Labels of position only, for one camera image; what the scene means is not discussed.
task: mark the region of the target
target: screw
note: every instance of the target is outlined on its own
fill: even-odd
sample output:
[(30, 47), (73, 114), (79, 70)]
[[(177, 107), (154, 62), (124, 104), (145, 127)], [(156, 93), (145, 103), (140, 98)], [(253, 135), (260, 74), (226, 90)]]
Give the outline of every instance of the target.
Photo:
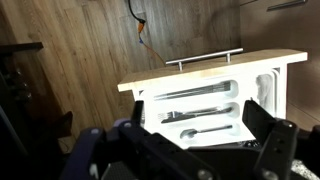
[(125, 124), (124, 124), (124, 127), (130, 128), (130, 127), (131, 127), (131, 123), (125, 123)]
[(211, 172), (205, 170), (205, 169), (200, 169), (198, 171), (198, 178), (200, 180), (213, 180)]
[(266, 170), (266, 169), (262, 169), (262, 176), (266, 180), (278, 180), (279, 179), (279, 177), (276, 173), (269, 171), (269, 170)]
[(99, 129), (92, 129), (91, 130), (91, 134), (98, 134), (99, 133)]

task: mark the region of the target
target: spoon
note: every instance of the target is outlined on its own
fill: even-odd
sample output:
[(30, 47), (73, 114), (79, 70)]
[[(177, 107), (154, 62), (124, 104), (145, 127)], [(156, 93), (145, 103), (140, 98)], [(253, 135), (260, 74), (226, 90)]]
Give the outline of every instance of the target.
[(225, 126), (220, 126), (220, 127), (215, 127), (215, 128), (210, 128), (210, 129), (203, 129), (203, 130), (196, 130), (196, 129), (186, 129), (183, 130), (180, 134), (181, 139), (191, 139), (194, 137), (194, 135), (198, 133), (205, 133), (205, 132), (212, 132), (212, 131), (219, 131), (219, 130), (224, 130), (224, 129), (231, 129), (233, 126), (232, 125), (225, 125)]

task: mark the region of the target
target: wire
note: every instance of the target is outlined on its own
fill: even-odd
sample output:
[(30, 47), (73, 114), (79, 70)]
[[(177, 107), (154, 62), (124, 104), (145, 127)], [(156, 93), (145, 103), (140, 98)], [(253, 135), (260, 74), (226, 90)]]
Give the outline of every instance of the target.
[(166, 63), (165, 63), (165, 61), (161, 58), (161, 56), (160, 56), (155, 50), (153, 50), (151, 47), (149, 47), (148, 45), (146, 45), (146, 44), (143, 42), (140, 33), (138, 33), (138, 34), (139, 34), (139, 43), (140, 43), (140, 44), (143, 44), (144, 47), (146, 47), (147, 50), (149, 50), (149, 51), (152, 53), (152, 55), (155, 56), (155, 58), (158, 57), (157, 59), (159, 59), (159, 60), (161, 61), (161, 63), (163, 64), (163, 66), (166, 66)]
[(144, 24), (144, 23), (146, 22), (146, 20), (141, 19), (141, 18), (138, 18), (138, 17), (133, 13), (133, 11), (132, 11), (131, 0), (128, 0), (128, 2), (129, 2), (129, 9), (130, 9), (130, 12), (131, 12), (132, 16), (133, 16), (137, 21), (139, 21), (141, 24)]
[(155, 50), (153, 50), (151, 47), (149, 47), (148, 45), (146, 45), (146, 44), (143, 42), (140, 34), (141, 34), (141, 32), (142, 32), (142, 30), (143, 30), (143, 28), (144, 28), (144, 24), (146, 23), (146, 20), (141, 19), (141, 18), (138, 18), (138, 17), (133, 13), (132, 7), (131, 7), (131, 0), (128, 0), (128, 3), (129, 3), (129, 9), (130, 9), (130, 12), (131, 12), (132, 16), (133, 16), (137, 21), (139, 21), (139, 25), (138, 25), (139, 43), (140, 43), (140, 44), (143, 44), (144, 47), (146, 47), (147, 50), (150, 51), (153, 56), (155, 56), (156, 58), (158, 57), (157, 59), (159, 59), (159, 60), (161, 61), (161, 63), (163, 64), (163, 66), (166, 66), (166, 63), (165, 63), (165, 61), (161, 58), (161, 56), (160, 56)]

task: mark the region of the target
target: utensil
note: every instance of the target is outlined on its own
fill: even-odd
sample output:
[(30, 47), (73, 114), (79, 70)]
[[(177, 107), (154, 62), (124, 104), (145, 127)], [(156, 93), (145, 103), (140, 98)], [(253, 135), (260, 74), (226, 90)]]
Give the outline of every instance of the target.
[(158, 118), (163, 119), (161, 121), (161, 123), (164, 124), (164, 123), (192, 119), (192, 118), (196, 118), (196, 117), (200, 117), (200, 116), (229, 113), (232, 110), (233, 110), (233, 107), (228, 107), (225, 109), (221, 109), (221, 107), (214, 107), (214, 108), (210, 108), (210, 109), (202, 109), (202, 110), (190, 111), (190, 112), (172, 111), (172, 112), (168, 112), (168, 113), (159, 114)]
[(212, 132), (212, 131), (231, 129), (232, 127), (233, 127), (232, 125), (228, 124), (225, 126), (220, 126), (220, 127), (210, 128), (210, 129), (203, 129), (203, 130), (186, 129), (181, 132), (180, 139), (192, 139), (194, 135), (198, 133), (206, 133), (206, 132)]
[(216, 93), (216, 92), (224, 92), (229, 91), (231, 89), (231, 82), (221, 82), (218, 84), (210, 85), (210, 86), (203, 86), (199, 88), (193, 88), (183, 91), (177, 91), (173, 93), (167, 93), (155, 96), (155, 100), (166, 100), (166, 99), (175, 99), (175, 98), (182, 98), (182, 97), (189, 97), (189, 96), (196, 96), (208, 93)]

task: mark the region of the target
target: metal bar handle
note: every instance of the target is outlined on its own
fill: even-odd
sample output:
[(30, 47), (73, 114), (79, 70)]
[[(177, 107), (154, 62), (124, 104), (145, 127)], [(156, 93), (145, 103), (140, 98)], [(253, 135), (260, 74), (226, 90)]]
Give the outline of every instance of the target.
[(182, 63), (191, 62), (191, 61), (201, 61), (201, 60), (205, 60), (205, 59), (212, 58), (212, 57), (218, 57), (218, 56), (226, 56), (226, 62), (230, 62), (231, 61), (231, 56), (230, 56), (231, 54), (239, 53), (242, 51), (243, 51), (243, 48), (231, 49), (231, 50), (227, 50), (227, 51), (221, 51), (221, 52), (205, 54), (205, 55), (200, 55), (200, 56), (174, 59), (174, 60), (167, 61), (166, 64), (178, 64), (180, 71), (182, 71)]
[(283, 4), (278, 4), (278, 5), (268, 7), (267, 11), (283, 9), (283, 8), (287, 8), (287, 7), (291, 7), (299, 4), (304, 4), (306, 2), (307, 0), (296, 0), (296, 1), (291, 1)]

